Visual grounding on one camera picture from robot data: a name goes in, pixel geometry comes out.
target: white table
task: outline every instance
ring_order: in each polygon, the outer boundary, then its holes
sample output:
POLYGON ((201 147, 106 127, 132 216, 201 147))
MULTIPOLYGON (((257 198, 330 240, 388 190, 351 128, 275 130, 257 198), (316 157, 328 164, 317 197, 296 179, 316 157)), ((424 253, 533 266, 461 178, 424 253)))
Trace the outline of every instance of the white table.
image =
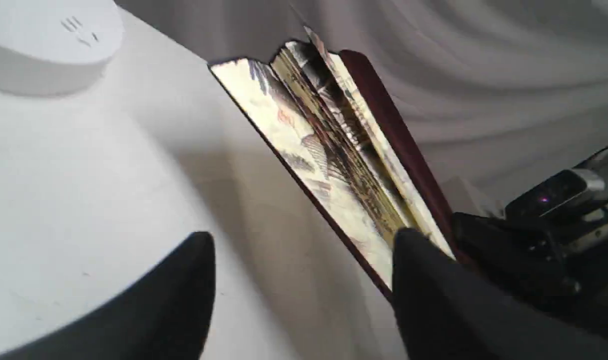
POLYGON ((123 17, 123 49, 88 91, 0 93, 0 353, 207 230, 217 298, 204 358, 402 358, 390 308, 204 61, 123 17))

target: white round object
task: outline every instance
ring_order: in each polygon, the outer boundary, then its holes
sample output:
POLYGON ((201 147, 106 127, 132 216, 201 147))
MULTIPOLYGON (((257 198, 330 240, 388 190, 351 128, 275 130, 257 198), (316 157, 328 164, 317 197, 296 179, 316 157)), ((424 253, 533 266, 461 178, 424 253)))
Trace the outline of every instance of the white round object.
POLYGON ((50 96, 87 87, 122 37, 113 0, 0 0, 0 90, 50 96))

